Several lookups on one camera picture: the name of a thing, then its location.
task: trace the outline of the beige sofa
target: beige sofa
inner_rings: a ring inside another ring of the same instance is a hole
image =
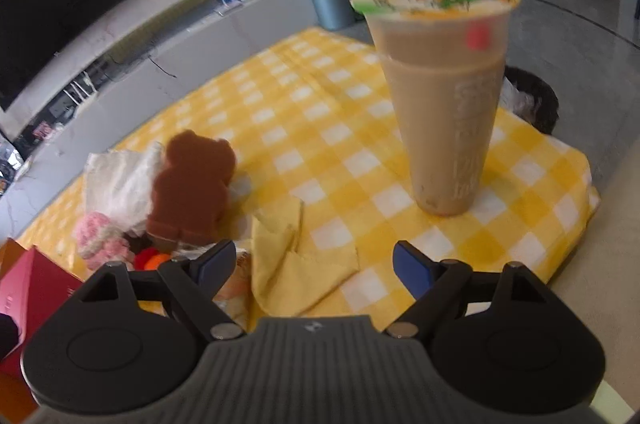
[[[640,140],[551,287],[602,343],[605,379],[640,409]]]

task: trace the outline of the folded yellow napkin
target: folded yellow napkin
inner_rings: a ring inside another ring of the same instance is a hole
[[[299,253],[302,210],[301,200],[288,197],[254,214],[252,292],[267,315],[300,315],[358,270],[353,246]]]

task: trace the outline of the table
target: table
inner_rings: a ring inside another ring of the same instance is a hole
[[[397,240],[477,270],[522,261],[547,281],[599,201],[584,155],[499,110],[474,206],[457,217],[424,213],[410,196],[408,162],[374,49],[320,28],[213,78],[116,148],[140,151],[184,129],[224,137],[238,156],[222,234],[248,237],[255,209],[300,197],[300,251],[355,245],[360,260],[360,272],[306,315],[366,313],[378,328],[412,303],[391,267]],[[81,197],[82,178],[19,242],[38,245],[86,277],[72,238]]]

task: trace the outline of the pink box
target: pink box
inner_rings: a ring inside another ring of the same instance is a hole
[[[18,346],[0,362],[0,372],[22,378],[20,357],[24,345],[81,284],[36,247],[14,264],[0,280],[0,313],[14,320],[20,338]]]

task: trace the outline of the orange plush toy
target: orange plush toy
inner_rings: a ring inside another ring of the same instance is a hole
[[[172,251],[178,242],[197,247],[216,242],[235,170],[236,155],[226,140],[200,137],[193,131],[171,139],[146,221],[154,246]]]

